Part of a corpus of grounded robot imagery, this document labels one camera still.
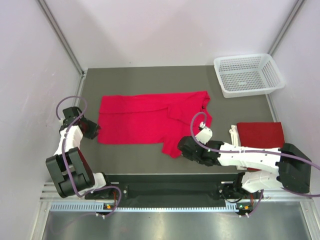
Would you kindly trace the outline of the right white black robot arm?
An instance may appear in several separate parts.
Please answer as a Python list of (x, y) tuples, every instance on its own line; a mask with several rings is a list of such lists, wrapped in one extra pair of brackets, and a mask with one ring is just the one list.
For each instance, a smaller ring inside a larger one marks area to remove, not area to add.
[(233, 185), (233, 192), (239, 198), (276, 188), (284, 188), (297, 195), (310, 192), (311, 160), (290, 143), (261, 149), (216, 140), (202, 144), (192, 136), (184, 136), (177, 148), (186, 159), (207, 167), (240, 166), (255, 169), (254, 172), (241, 173)]

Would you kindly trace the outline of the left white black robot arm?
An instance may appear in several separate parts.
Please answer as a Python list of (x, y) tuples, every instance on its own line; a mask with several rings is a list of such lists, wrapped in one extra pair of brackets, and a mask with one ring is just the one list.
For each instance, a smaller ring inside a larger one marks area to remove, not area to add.
[(68, 107), (62, 113), (64, 120), (59, 129), (58, 149), (45, 161), (57, 193), (62, 198), (74, 196), (72, 178), (80, 195), (96, 190), (102, 198), (109, 198), (114, 191), (113, 185), (103, 172), (92, 172), (80, 150), (82, 139), (96, 138), (100, 126), (85, 118), (79, 107)]

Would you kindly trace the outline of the bright pink-red t shirt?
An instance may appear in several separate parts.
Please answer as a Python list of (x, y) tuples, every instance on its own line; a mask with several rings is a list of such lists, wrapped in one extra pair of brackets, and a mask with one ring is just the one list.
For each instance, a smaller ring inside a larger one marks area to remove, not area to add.
[(172, 158), (182, 153), (178, 143), (198, 126), (211, 125), (207, 91), (141, 95), (105, 95), (101, 99), (97, 141), (105, 145), (162, 144)]

